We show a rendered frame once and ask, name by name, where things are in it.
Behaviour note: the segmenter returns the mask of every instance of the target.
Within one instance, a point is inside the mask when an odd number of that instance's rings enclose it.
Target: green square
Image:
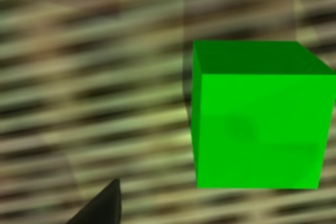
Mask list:
[[[198,188],[318,188],[335,81],[295,41],[195,41]]]

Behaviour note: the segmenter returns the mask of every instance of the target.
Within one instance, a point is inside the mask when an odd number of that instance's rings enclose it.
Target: green box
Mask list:
[[[198,188],[316,189],[335,72],[295,41],[196,40]]]

